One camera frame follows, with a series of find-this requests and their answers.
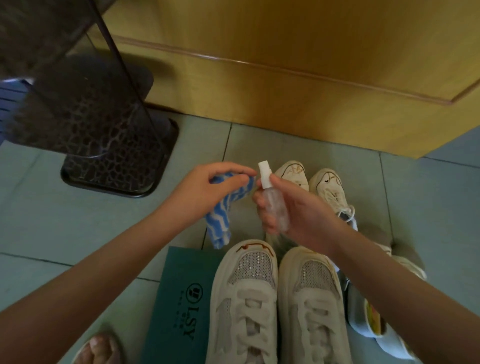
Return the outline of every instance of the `blue and white cloth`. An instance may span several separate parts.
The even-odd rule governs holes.
[[[210,180],[210,183],[221,183],[227,178],[235,176],[235,173],[225,173],[215,176]],[[215,249],[220,249],[222,246],[230,242],[230,221],[228,219],[228,212],[232,202],[244,198],[255,185],[255,178],[250,177],[248,184],[226,195],[223,200],[215,205],[214,209],[205,215],[207,221],[207,231],[210,240]]]

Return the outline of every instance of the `white spray nozzle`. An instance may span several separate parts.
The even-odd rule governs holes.
[[[262,188],[265,189],[272,187],[272,183],[270,182],[272,170],[268,165],[268,160],[258,163],[258,168],[260,168],[260,180],[262,181]]]

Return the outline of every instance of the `lsy logo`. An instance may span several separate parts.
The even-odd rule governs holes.
[[[200,284],[192,283],[190,286],[188,286],[185,292],[181,291],[178,301],[179,309],[183,301],[184,293],[185,298],[188,302],[188,306],[186,307],[186,311],[181,313],[181,318],[178,317],[180,311],[177,311],[177,315],[175,317],[175,324],[173,325],[173,327],[177,327],[178,320],[180,319],[178,328],[182,331],[184,336],[188,336],[191,340],[193,340],[195,336],[195,327],[197,325],[198,310],[200,308],[198,306],[198,303],[204,295],[204,290]]]

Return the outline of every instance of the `wooden cabinet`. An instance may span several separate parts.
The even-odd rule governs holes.
[[[188,114],[412,157],[479,124],[476,0],[119,0],[104,18],[154,72],[147,100]]]

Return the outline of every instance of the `spray bottle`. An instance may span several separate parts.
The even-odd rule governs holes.
[[[270,175],[272,170],[268,165],[268,161],[258,163],[260,168],[260,177],[262,181],[262,188],[264,189],[264,199],[266,202],[267,212],[276,220],[277,230],[279,232],[286,232],[289,228],[290,221],[288,219],[287,207],[285,200],[280,190],[273,187],[270,182]]]

